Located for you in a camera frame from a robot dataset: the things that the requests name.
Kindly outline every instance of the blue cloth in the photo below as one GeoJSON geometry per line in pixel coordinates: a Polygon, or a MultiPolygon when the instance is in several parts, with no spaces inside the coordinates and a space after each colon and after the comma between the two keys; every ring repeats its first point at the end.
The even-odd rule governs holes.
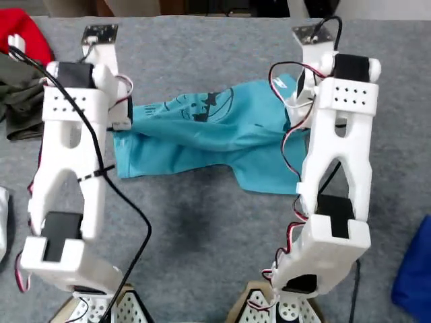
{"type": "MultiPolygon", "coordinates": [[[[289,75],[276,84],[285,98],[296,87],[289,75]]],[[[280,153],[289,127],[286,109],[263,80],[136,106],[131,130],[114,134],[117,172],[129,178],[224,164],[245,190],[294,194],[297,177],[280,153]]],[[[305,144],[300,131],[289,139],[286,152],[301,170],[305,144]]]]}
{"type": "Polygon", "coordinates": [[[431,321],[431,216],[411,241],[392,289],[392,302],[419,322],[431,321]]]}

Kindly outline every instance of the teal fabric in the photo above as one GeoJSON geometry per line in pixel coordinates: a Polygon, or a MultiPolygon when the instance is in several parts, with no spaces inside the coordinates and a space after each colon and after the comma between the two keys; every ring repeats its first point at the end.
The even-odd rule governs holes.
{"type": "MultiPolygon", "coordinates": [[[[287,98],[296,83],[282,75],[276,86],[287,98]]],[[[286,109],[263,80],[136,106],[132,129],[114,134],[117,172],[120,178],[130,178],[223,164],[233,169],[245,190],[295,194],[297,177],[280,153],[289,127],[286,109]]],[[[292,135],[286,154],[301,170],[302,133],[292,135]]]]}

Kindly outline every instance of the gray carpet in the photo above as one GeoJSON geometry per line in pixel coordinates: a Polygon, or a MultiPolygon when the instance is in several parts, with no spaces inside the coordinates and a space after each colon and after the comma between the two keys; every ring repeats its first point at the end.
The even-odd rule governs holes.
{"type": "MultiPolygon", "coordinates": [[[[84,26],[96,21],[101,20],[37,19],[58,58],[72,61],[81,54],[84,26]]],[[[137,104],[266,78],[270,64],[300,59],[290,32],[298,21],[197,17],[109,21],[121,25],[119,66],[135,80],[137,104]]],[[[430,34],[431,22],[345,23],[340,50],[376,57],[383,66],[370,156],[372,247],[362,261],[356,322],[411,322],[391,304],[390,292],[409,241],[431,210],[430,34]]],[[[35,171],[39,142],[7,142],[4,126],[0,124],[0,185],[12,193],[9,232],[15,238],[0,268],[0,321],[46,322],[69,295],[37,278],[32,290],[21,295],[13,277],[14,257],[28,234],[26,186],[35,171]]],[[[112,143],[107,150],[109,164],[114,160],[112,143]]],[[[115,182],[154,226],[131,282],[157,322],[223,321],[245,283],[259,279],[259,270],[270,265],[293,220],[290,196],[244,192],[231,170],[221,166],[115,182]]],[[[68,181],[57,208],[79,211],[76,190],[77,184],[68,181]]],[[[336,177],[328,192],[343,194],[345,179],[336,177]]],[[[144,234],[137,214],[108,190],[106,223],[95,250],[124,269],[144,234]]],[[[352,287],[350,275],[318,298],[331,323],[347,322],[352,287]]]]}

